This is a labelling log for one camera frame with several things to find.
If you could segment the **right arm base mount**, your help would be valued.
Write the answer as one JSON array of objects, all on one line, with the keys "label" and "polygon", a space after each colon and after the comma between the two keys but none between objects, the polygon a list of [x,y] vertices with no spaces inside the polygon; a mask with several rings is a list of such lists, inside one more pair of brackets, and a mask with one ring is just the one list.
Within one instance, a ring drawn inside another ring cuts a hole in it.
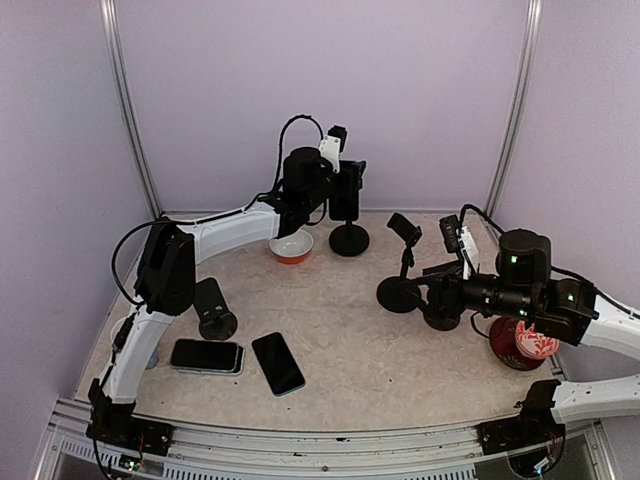
[{"label": "right arm base mount", "polygon": [[477,427],[484,455],[534,446],[564,437],[566,427],[558,423],[551,409],[559,380],[535,382],[527,392],[519,413],[512,417],[480,423]]}]

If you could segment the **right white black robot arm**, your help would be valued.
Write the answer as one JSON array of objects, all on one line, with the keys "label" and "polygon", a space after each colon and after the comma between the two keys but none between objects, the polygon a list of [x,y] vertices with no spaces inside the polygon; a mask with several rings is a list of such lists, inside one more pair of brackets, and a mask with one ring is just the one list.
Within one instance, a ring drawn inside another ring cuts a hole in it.
[{"label": "right white black robot arm", "polygon": [[[502,234],[493,274],[467,272],[466,262],[461,258],[431,267],[400,282],[399,293],[432,328],[452,330],[463,312],[471,311],[513,319],[576,349],[639,358],[638,310],[611,299],[583,277],[553,278],[548,238],[525,229]],[[531,444],[550,424],[638,412],[638,375],[582,383],[538,381],[529,388],[511,433],[518,442]]]}]

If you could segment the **black pole phone stand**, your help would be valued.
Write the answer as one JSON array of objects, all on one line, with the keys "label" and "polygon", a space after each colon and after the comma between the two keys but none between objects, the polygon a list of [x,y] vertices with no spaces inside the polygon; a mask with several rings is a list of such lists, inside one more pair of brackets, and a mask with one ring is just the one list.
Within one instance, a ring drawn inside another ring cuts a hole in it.
[{"label": "black pole phone stand", "polygon": [[331,250],[342,257],[363,254],[370,245],[368,231],[351,219],[341,219],[342,225],[332,230],[329,236]]},{"label": "black pole phone stand", "polygon": [[422,230],[400,213],[392,214],[387,222],[387,227],[404,241],[405,248],[401,257],[399,274],[387,277],[380,282],[376,290],[376,299],[384,309],[390,312],[409,313],[416,308],[400,294],[398,285],[401,280],[409,280],[409,269],[415,265],[413,248],[422,237]]}]

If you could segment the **black teal phone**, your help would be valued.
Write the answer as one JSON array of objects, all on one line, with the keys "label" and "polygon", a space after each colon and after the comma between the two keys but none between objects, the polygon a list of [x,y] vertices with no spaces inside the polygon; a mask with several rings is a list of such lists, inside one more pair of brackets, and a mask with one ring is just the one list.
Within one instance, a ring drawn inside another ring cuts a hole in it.
[{"label": "black teal phone", "polygon": [[344,170],[333,181],[329,197],[329,216],[334,221],[355,221],[359,215],[359,176],[354,171]]}]

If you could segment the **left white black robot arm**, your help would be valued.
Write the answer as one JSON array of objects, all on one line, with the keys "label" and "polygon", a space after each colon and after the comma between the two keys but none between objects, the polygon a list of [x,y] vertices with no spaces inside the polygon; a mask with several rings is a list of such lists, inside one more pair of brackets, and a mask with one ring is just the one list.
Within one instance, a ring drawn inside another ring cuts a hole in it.
[{"label": "left white black robot arm", "polygon": [[109,363],[89,388],[94,434],[108,434],[121,445],[139,436],[132,413],[142,374],[165,330],[193,305],[199,263],[236,247],[289,236],[309,224],[321,206],[335,221],[356,220],[365,169],[363,160],[300,147],[285,158],[275,189],[245,207],[204,219],[163,217],[147,223],[129,315],[112,343]]}]

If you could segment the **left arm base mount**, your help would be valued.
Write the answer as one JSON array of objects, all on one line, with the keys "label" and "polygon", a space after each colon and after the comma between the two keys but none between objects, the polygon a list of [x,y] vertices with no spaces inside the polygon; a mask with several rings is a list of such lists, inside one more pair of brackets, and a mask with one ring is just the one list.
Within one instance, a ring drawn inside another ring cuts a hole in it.
[{"label": "left arm base mount", "polygon": [[133,414],[136,403],[113,404],[101,399],[91,408],[86,435],[104,444],[165,457],[174,427]]}]

